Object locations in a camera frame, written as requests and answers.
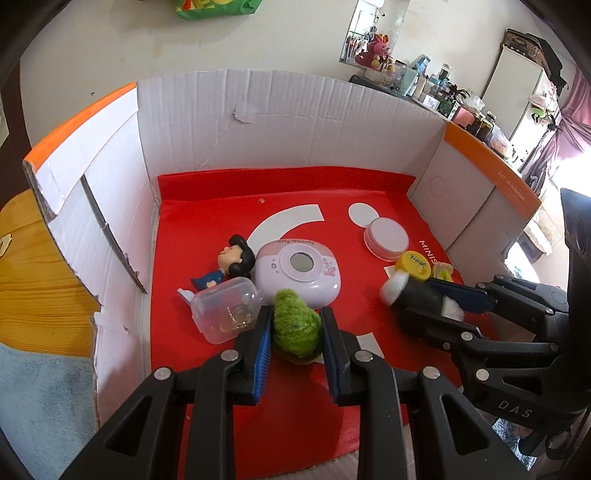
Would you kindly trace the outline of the black roll with white paper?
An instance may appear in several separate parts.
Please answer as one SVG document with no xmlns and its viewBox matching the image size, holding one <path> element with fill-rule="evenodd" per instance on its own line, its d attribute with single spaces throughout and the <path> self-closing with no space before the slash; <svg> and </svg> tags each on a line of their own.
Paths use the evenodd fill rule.
<svg viewBox="0 0 591 480">
<path fill-rule="evenodd" d="M 451 320 L 464 321 L 460 305 L 406 271 L 397 270 L 380 289 L 381 300 L 389 307 L 417 308 Z"/>
</svg>

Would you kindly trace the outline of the white round lid container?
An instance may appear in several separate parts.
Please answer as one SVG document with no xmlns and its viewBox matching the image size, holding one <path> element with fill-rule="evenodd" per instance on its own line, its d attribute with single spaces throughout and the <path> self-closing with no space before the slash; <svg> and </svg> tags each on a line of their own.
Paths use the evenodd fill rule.
<svg viewBox="0 0 591 480">
<path fill-rule="evenodd" d="M 366 247 L 377 258 L 396 262 L 409 248 L 410 240 L 403 226 L 390 218 L 374 219 L 363 232 Z"/>
</svg>

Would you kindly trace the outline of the green yarn ball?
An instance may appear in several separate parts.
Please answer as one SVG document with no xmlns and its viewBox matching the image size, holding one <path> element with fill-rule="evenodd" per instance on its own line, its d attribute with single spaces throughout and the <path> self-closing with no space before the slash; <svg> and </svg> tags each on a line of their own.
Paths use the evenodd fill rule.
<svg viewBox="0 0 591 480">
<path fill-rule="evenodd" d="M 314 362 L 321 354 L 322 319 L 291 289 L 274 297 L 273 339 L 291 360 Z"/>
</svg>

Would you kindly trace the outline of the clear plastic capsule case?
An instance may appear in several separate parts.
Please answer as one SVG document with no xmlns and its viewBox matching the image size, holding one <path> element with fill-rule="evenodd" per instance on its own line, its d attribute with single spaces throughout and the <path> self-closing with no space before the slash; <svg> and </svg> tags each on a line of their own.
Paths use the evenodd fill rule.
<svg viewBox="0 0 591 480">
<path fill-rule="evenodd" d="M 197 292 L 191 317 L 204 339 L 219 345 L 254 327 L 262 301 L 252 280 L 239 277 Z"/>
</svg>

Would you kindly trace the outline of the pink mini printer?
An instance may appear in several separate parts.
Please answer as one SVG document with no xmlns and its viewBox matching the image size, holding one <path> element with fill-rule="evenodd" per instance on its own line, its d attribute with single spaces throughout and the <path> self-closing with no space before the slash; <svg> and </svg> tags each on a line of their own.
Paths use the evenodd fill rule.
<svg viewBox="0 0 591 480">
<path fill-rule="evenodd" d="M 342 286 L 334 253 L 321 243 L 303 239 L 263 245 L 256 256 L 253 279 L 264 303 L 273 304 L 277 292 L 290 289 L 312 309 L 329 306 Z"/>
</svg>

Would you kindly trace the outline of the black-haired boy figurine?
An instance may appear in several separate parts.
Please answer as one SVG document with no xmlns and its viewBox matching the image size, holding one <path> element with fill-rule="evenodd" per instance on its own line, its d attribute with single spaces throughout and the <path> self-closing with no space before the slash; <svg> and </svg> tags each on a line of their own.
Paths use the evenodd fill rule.
<svg viewBox="0 0 591 480">
<path fill-rule="evenodd" d="M 177 294 L 186 304 L 189 304 L 195 294 L 221 285 L 224 281 L 243 278 L 252 282 L 250 273 L 256 266 L 256 254 L 252 251 L 242 235 L 232 235 L 226 245 L 217 255 L 217 268 L 199 278 L 191 278 L 191 285 L 195 292 L 178 288 Z"/>
</svg>

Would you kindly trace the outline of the small yellow-green plush toy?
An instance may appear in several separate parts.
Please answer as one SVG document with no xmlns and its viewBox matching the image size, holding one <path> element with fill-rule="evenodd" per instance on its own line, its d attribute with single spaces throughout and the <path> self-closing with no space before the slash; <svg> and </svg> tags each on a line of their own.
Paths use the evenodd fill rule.
<svg viewBox="0 0 591 480">
<path fill-rule="evenodd" d="M 432 266 L 432 277 L 438 280 L 454 282 L 454 267 L 445 262 L 435 262 Z"/>
</svg>

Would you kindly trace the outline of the light blue fluffy towel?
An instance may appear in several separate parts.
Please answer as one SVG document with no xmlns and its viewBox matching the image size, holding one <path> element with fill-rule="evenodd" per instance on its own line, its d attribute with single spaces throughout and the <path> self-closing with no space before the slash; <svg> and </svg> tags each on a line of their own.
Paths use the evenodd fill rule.
<svg viewBox="0 0 591 480">
<path fill-rule="evenodd" d="M 1 346 L 1 429 L 33 478 L 59 478 L 96 427 L 90 359 Z"/>
</svg>

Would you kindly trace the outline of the white refrigerator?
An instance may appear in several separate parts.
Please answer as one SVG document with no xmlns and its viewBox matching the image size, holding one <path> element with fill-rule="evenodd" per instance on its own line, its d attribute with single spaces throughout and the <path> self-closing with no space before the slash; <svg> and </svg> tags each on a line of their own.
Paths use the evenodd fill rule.
<svg viewBox="0 0 591 480">
<path fill-rule="evenodd" d="M 520 53 L 503 46 L 485 88 L 485 111 L 496 116 L 496 124 L 511 138 L 518 127 L 529 97 L 535 93 L 543 69 Z"/>
</svg>

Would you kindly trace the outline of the orange cardboard box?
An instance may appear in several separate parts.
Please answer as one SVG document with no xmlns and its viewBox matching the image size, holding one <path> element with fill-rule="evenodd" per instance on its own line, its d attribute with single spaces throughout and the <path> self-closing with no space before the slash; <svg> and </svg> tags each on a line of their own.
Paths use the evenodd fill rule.
<svg viewBox="0 0 591 480">
<path fill-rule="evenodd" d="M 104 97 L 26 156 L 44 221 L 98 301 L 93 363 L 107 420 L 147 373 L 218 352 L 177 294 L 214 270 L 230 236 L 253 250 L 312 240 L 335 255 L 339 326 L 370 334 L 394 367 L 459 374 L 404 334 L 381 302 L 385 263 L 363 241 L 399 222 L 411 250 L 488 281 L 538 210 L 495 153 L 414 103 L 331 78 L 215 70 L 152 78 Z"/>
</svg>

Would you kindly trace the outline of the small tag on table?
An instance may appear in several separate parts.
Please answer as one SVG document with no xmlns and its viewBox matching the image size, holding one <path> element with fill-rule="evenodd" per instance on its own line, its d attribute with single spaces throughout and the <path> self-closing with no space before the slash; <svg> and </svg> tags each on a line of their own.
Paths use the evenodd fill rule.
<svg viewBox="0 0 591 480">
<path fill-rule="evenodd" d="M 0 257 L 2 257 L 7 249 L 10 246 L 10 243 L 12 241 L 12 235 L 10 233 L 4 235 L 1 239 L 0 239 Z"/>
</svg>

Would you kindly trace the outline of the cluttered side table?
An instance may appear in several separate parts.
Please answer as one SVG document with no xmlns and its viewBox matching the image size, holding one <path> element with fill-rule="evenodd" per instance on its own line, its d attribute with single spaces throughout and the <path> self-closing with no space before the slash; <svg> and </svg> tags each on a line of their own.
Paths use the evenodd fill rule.
<svg viewBox="0 0 591 480">
<path fill-rule="evenodd" d="M 481 97 L 451 82 L 451 67 L 448 64 L 444 64 L 438 74 L 427 76 L 429 62 L 430 58 L 426 55 L 419 56 L 410 65 L 389 58 L 381 70 L 376 73 L 367 70 L 363 75 L 353 75 L 349 82 L 413 101 L 438 113 L 508 161 L 515 151 L 497 125 L 497 116 L 491 111 L 484 111 L 485 103 Z"/>
</svg>

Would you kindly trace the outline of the pink rabbit plush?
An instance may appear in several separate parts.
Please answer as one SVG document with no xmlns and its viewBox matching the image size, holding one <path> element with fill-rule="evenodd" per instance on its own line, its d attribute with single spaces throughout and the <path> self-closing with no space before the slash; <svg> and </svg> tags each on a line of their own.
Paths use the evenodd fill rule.
<svg viewBox="0 0 591 480">
<path fill-rule="evenodd" d="M 356 54 L 356 64 L 374 71 L 383 71 L 391 60 L 390 37 L 388 34 L 375 34 L 367 43 L 366 50 Z"/>
</svg>

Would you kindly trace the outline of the green shopping bag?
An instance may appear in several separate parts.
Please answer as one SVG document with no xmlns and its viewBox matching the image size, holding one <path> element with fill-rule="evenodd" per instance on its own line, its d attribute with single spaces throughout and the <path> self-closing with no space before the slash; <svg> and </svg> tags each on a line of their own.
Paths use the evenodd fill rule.
<svg viewBox="0 0 591 480">
<path fill-rule="evenodd" d="M 178 0 L 175 13 L 184 20 L 200 21 L 216 17 L 252 15 L 262 0 Z"/>
</svg>

